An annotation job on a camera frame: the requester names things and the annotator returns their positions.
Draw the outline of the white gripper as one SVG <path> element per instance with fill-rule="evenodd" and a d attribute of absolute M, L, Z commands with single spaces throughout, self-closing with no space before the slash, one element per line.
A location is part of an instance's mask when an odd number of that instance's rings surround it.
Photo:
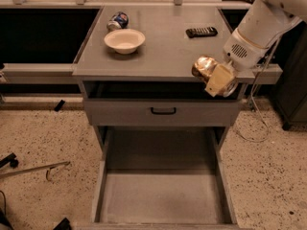
<path fill-rule="evenodd" d="M 263 48 L 236 29 L 223 47 L 224 61 L 232 62 L 237 71 L 246 71 L 254 67 L 269 48 Z M 213 70 L 206 84 L 205 91 L 212 97 L 228 97 L 237 87 L 236 71 L 230 63 L 219 63 Z"/>

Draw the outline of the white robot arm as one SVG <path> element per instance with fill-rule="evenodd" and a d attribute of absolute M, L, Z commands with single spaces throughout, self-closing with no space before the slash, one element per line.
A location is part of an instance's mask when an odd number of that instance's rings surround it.
<path fill-rule="evenodd" d="M 223 47 L 205 87 L 211 96 L 226 95 L 237 75 L 256 65 L 280 36 L 307 20 L 307 0 L 247 0 L 247 14 Z"/>

